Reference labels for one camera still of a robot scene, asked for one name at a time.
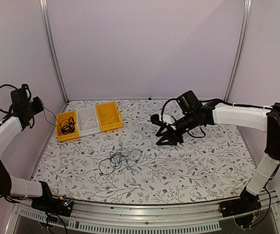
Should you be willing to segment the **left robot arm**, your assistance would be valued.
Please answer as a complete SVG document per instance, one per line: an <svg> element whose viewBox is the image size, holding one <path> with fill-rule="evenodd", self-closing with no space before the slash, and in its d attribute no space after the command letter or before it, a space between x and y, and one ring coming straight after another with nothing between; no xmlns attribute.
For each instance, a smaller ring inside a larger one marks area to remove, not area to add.
<svg viewBox="0 0 280 234"><path fill-rule="evenodd" d="M32 129L35 124L35 115L44 110L39 97L32 98L28 84L22 84L17 88L10 84L0 86L10 87L14 90L10 93L11 105L8 110L0 111L5 114L0 121L0 156L4 150L25 128ZM29 181L17 178L8 173L0 158L0 196L11 200L13 198L38 198L37 203L47 212L56 208L56 200L43 192L41 182Z"/></svg>

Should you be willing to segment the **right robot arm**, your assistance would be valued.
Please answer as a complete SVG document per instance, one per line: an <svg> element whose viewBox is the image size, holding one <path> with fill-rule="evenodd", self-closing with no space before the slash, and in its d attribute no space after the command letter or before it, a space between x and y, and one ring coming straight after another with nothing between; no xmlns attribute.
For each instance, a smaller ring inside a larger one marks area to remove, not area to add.
<svg viewBox="0 0 280 234"><path fill-rule="evenodd" d="M280 103L271 106L228 103L219 98L201 101L189 90L174 99L183 117L174 118L160 114L151 115L150 121L159 126L157 145L183 143L183 134L196 127L226 124L257 129L267 134L264 156L236 202L239 212L245 213L255 205L255 198L272 179L280 164Z"/></svg>

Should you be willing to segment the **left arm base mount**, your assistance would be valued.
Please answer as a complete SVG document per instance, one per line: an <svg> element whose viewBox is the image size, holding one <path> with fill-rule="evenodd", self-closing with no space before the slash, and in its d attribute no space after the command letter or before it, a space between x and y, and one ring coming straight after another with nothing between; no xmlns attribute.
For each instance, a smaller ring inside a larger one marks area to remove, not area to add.
<svg viewBox="0 0 280 234"><path fill-rule="evenodd" d="M42 196L33 197L31 207L33 209L70 217L73 210L73 198L66 195L55 197L46 182L41 181Z"/></svg>

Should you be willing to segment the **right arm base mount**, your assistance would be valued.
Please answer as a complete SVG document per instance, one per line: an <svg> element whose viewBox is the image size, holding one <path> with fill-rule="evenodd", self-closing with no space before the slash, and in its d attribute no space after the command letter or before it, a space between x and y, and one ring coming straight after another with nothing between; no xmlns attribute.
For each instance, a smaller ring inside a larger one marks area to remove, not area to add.
<svg viewBox="0 0 280 234"><path fill-rule="evenodd" d="M221 202L218 211L223 217L239 215L235 218L235 224L246 229L255 223L260 215L260 209L259 196L243 190L239 198Z"/></svg>

